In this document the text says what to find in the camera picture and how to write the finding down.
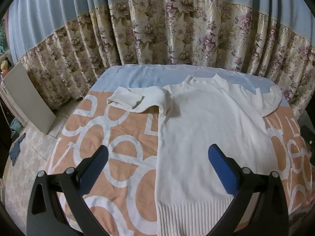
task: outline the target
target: blue gripper pad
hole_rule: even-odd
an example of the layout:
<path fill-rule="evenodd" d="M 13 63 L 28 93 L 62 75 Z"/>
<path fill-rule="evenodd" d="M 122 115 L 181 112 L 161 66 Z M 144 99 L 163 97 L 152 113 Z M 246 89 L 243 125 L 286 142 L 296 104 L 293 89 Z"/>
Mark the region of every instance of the blue gripper pad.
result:
<path fill-rule="evenodd" d="M 238 177 L 235 175 L 232 168 L 230 168 L 227 157 L 216 144 L 212 144 L 209 147 L 208 158 L 226 192 L 236 197 L 239 190 Z"/>
<path fill-rule="evenodd" d="M 88 194 L 91 191 L 92 187 L 97 181 L 97 178 L 103 171 L 108 161 L 107 147 L 101 145 L 97 149 L 97 151 L 93 154 L 92 157 L 86 158 L 86 159 L 87 159 L 88 165 L 86 169 L 84 170 L 83 174 L 80 176 L 80 181 L 79 181 L 78 191 L 81 195 Z"/>

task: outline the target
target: sweater sleeve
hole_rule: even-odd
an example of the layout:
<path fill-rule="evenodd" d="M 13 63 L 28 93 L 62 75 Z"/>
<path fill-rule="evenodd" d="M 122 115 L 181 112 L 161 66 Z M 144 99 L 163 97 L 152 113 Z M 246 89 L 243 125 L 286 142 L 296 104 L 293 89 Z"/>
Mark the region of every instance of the sweater sleeve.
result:
<path fill-rule="evenodd" d="M 257 88 L 255 94 L 239 84 L 233 85 L 235 85 L 233 86 L 233 92 L 235 91 L 236 98 L 239 98 L 240 103 L 256 110 L 262 117 L 276 110 L 281 102 L 282 91 L 276 85 L 270 87 L 269 93 L 261 93 L 260 88 Z"/>
<path fill-rule="evenodd" d="M 159 113 L 166 115 L 166 90 L 152 86 L 148 88 L 123 88 L 117 90 L 107 99 L 107 104 L 128 112 L 144 112 L 151 106 L 158 106 Z"/>

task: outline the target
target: dark cloth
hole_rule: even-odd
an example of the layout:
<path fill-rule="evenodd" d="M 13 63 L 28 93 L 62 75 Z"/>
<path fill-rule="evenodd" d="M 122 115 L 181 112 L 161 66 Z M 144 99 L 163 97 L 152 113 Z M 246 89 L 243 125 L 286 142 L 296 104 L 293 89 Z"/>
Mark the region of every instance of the dark cloth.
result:
<path fill-rule="evenodd" d="M 14 144 L 12 150 L 9 152 L 9 155 L 10 155 L 10 159 L 12 161 L 12 165 L 14 166 L 18 156 L 19 156 L 19 153 L 20 153 L 20 148 L 19 148 L 19 145 L 20 143 L 22 142 L 22 140 L 25 138 L 26 136 L 26 133 L 24 133 L 22 136 L 20 136 L 20 138 L 18 139 L 18 141 L 16 141 L 16 143 Z"/>

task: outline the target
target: white sweater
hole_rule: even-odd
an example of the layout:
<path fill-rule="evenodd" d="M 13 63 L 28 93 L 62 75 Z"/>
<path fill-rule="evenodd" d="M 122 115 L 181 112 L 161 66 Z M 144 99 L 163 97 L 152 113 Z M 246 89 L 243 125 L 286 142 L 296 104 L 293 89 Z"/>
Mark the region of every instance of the white sweater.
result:
<path fill-rule="evenodd" d="M 216 143 L 227 157 L 254 173 L 278 171 L 262 117 L 281 101 L 277 86 L 256 94 L 219 75 L 193 78 L 164 88 L 119 87 L 111 106 L 143 112 L 159 106 L 155 201 L 158 235 L 205 235 L 230 202 L 208 160 Z"/>

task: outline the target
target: light blue bedsheet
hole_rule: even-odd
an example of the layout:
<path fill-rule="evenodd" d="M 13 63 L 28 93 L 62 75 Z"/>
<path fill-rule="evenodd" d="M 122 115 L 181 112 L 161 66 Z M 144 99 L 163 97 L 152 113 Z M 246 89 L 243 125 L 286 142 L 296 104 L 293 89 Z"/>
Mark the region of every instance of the light blue bedsheet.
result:
<path fill-rule="evenodd" d="M 260 88 L 262 93 L 268 93 L 270 87 L 275 85 L 267 78 L 221 68 L 192 65 L 124 65 L 107 69 L 93 85 L 91 91 L 115 91 L 119 86 L 125 88 L 163 87 L 181 83 L 188 75 L 212 78 L 215 74 L 231 83 L 242 85 L 252 93 L 256 93 L 256 88 Z M 283 95 L 280 106 L 289 106 Z"/>

